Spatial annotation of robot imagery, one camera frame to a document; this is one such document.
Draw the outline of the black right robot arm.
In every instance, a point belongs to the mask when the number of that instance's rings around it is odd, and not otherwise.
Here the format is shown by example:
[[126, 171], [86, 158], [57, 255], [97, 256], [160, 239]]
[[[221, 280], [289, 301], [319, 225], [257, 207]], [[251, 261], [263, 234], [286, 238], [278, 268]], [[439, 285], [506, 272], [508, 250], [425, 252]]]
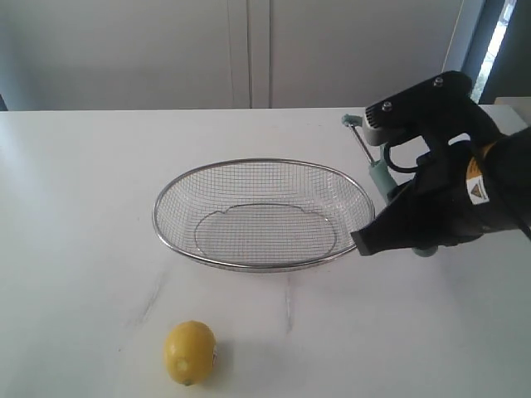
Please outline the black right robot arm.
[[529, 129], [505, 135], [474, 103], [400, 108], [377, 124], [387, 137], [373, 180], [387, 206], [353, 232], [361, 255], [530, 235]]

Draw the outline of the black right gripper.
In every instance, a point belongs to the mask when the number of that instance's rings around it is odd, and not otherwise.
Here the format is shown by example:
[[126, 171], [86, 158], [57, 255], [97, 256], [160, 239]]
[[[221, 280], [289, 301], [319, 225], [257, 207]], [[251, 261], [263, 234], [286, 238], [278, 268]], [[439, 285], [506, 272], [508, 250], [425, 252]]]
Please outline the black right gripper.
[[417, 160], [413, 183], [403, 183], [368, 225], [351, 233], [361, 256], [473, 241], [509, 226], [507, 207], [486, 167], [503, 138], [477, 105], [421, 125], [429, 152]]

